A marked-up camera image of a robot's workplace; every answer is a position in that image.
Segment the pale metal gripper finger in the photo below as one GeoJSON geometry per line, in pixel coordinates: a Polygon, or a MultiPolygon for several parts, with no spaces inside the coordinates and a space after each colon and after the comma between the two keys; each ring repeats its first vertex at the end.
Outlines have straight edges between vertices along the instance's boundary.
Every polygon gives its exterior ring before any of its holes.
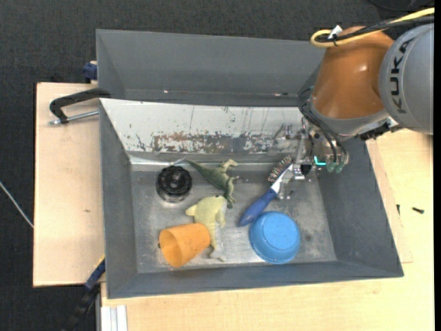
{"type": "Polygon", "coordinates": [[[293,123],[283,123],[274,135],[275,148],[290,148],[298,140],[296,128],[293,123]]]}
{"type": "Polygon", "coordinates": [[[278,198],[291,199],[304,181],[305,175],[302,173],[301,165],[290,165],[281,176],[278,198]]]}

